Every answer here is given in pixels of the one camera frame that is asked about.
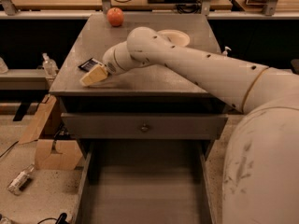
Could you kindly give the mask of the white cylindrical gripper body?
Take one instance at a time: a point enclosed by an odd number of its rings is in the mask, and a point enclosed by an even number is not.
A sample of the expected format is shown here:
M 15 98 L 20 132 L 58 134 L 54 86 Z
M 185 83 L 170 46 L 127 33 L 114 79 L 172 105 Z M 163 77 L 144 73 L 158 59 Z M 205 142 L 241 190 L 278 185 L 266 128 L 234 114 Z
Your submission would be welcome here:
M 127 49 L 127 42 L 119 43 L 108 49 L 103 56 L 103 64 L 111 75 L 123 74 L 132 69 L 150 65 L 134 59 Z

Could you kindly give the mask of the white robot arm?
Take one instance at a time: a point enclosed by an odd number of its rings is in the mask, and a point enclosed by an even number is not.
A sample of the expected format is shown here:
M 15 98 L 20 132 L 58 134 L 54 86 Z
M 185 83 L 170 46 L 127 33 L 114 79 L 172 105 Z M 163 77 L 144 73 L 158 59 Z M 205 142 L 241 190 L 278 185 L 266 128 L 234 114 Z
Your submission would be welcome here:
M 137 27 L 81 79 L 85 87 L 163 65 L 243 113 L 227 145 L 222 224 L 299 224 L 299 76 Z

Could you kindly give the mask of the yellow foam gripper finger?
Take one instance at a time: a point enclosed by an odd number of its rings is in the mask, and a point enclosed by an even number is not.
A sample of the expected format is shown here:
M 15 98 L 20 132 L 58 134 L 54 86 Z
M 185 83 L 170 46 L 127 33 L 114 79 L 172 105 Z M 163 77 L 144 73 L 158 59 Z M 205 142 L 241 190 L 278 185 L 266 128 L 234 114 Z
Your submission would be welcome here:
M 96 82 L 106 79 L 107 76 L 107 70 L 103 66 L 97 64 L 86 73 L 79 82 L 82 86 L 88 87 Z

